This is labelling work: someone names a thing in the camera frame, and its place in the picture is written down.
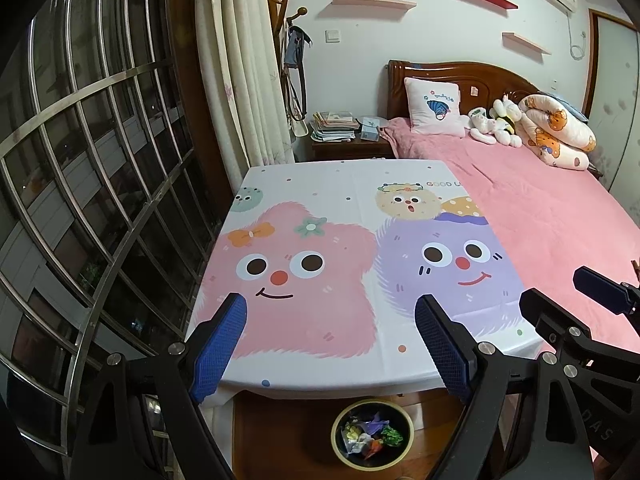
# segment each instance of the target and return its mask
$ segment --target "door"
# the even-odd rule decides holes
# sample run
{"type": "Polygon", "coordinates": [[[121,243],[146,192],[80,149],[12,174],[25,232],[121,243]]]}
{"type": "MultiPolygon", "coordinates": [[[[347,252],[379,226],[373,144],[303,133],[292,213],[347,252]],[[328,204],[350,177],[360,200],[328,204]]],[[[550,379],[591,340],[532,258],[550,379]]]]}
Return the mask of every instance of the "door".
{"type": "Polygon", "coordinates": [[[590,160],[604,174],[602,185],[612,190],[638,101],[638,34],[630,23],[593,9],[590,14],[592,65],[585,114],[598,139],[590,160]]]}
{"type": "Polygon", "coordinates": [[[610,193],[640,226],[640,107],[610,193]]]}

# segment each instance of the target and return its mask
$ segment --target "hook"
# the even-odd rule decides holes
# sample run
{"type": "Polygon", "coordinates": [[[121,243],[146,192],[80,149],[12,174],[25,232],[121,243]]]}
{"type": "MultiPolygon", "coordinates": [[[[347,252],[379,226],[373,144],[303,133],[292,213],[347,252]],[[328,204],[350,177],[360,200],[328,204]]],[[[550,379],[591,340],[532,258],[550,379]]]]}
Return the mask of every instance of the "hook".
{"type": "Polygon", "coordinates": [[[298,12],[296,12],[290,18],[287,18],[287,23],[289,23],[289,25],[290,25],[293,20],[295,20],[296,18],[299,18],[300,16],[304,16],[308,12],[309,12],[309,10],[306,7],[299,7],[298,8],[298,12]]]}

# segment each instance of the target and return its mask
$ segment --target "bed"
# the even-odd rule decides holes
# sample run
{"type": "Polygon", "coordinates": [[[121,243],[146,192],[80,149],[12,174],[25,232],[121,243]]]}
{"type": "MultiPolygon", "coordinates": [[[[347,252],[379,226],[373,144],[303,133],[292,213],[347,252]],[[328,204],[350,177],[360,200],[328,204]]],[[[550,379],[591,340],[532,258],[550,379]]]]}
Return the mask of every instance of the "bed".
{"type": "Polygon", "coordinates": [[[388,64],[383,137],[397,158],[444,161],[474,197],[514,263],[525,288],[535,287],[591,327],[593,338],[640,352],[640,338],[616,317],[577,292],[574,270],[588,266],[617,282],[637,283],[630,263],[640,255],[640,230],[588,171],[543,164],[528,149],[488,146],[453,136],[410,132],[404,78],[455,82],[460,113],[491,107],[508,93],[519,102],[537,89],[503,68],[476,62],[388,64]]]}

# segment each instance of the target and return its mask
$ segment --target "pillow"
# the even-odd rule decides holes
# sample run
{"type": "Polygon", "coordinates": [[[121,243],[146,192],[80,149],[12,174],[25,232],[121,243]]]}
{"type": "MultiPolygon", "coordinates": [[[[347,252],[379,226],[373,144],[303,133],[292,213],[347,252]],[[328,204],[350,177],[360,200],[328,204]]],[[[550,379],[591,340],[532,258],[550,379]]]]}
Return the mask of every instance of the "pillow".
{"type": "Polygon", "coordinates": [[[458,85],[405,77],[404,87],[413,134],[465,136],[458,85]]]}

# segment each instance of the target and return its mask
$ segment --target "folded quilt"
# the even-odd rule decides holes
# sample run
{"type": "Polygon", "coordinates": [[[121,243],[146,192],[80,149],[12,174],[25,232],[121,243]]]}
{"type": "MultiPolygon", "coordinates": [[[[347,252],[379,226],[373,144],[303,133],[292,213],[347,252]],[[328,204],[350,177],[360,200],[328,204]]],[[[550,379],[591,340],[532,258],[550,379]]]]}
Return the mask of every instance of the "folded quilt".
{"type": "Polygon", "coordinates": [[[522,139],[522,143],[546,165],[578,171],[586,170],[589,167],[586,153],[560,142],[529,119],[527,114],[522,115],[521,120],[516,123],[515,129],[516,134],[522,139]]]}
{"type": "Polygon", "coordinates": [[[520,110],[544,132],[585,153],[596,147],[590,127],[571,115],[560,102],[547,95],[530,95],[520,101],[520,110]]]}

